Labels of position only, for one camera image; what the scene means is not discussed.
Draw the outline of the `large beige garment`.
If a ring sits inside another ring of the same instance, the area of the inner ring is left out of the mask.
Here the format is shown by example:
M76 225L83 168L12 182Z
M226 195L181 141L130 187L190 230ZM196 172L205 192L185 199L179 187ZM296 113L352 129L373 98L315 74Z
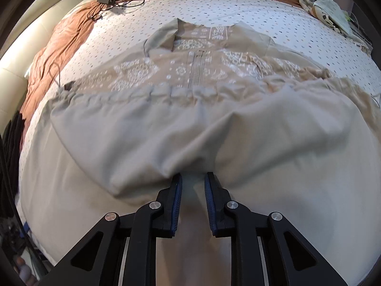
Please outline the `large beige garment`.
M160 285L229 285L204 177L280 212L348 285L380 272L380 108L345 77L244 23L173 19L84 77L52 86L21 155L21 207L51 263L109 212L132 213L174 174L179 229Z

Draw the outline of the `black clothing at bedside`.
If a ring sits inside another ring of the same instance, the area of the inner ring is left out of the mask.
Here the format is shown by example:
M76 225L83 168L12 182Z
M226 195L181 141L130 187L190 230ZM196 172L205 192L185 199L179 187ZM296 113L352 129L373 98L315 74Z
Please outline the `black clothing at bedside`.
M5 153L5 161L10 178L10 190L13 199L18 192L19 186L19 157L21 139L25 127L25 120L19 111L8 122L3 134L3 146ZM10 205L5 186L3 171L1 171L1 218L12 218L14 216Z

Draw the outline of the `cream padded headboard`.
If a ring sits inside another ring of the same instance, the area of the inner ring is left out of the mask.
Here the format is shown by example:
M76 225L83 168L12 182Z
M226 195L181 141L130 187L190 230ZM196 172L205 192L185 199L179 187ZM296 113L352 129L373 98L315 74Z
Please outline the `cream padded headboard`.
M34 56L49 41L54 27L84 0L35 0L1 48L1 130L20 109Z

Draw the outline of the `floral white bed sheet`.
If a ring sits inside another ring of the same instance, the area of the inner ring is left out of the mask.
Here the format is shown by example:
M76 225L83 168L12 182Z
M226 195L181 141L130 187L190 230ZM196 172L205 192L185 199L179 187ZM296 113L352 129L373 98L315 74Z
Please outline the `floral white bed sheet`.
M53 85L63 86L65 78L75 81L86 76L173 19L207 27L244 23L360 88L367 79L380 76L365 53L293 6L270 0L150 0L138 10L111 15L95 24L46 95L52 94Z

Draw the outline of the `crumpled patterned cloth pile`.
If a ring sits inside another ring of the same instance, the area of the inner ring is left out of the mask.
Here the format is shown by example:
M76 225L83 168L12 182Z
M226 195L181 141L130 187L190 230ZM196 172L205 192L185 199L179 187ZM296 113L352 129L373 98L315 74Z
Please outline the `crumpled patterned cloth pile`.
M325 26L334 30L343 37L351 39L362 52L368 56L371 55L371 46L354 34L349 24L349 16L340 6L333 0L298 0L300 6L321 21Z

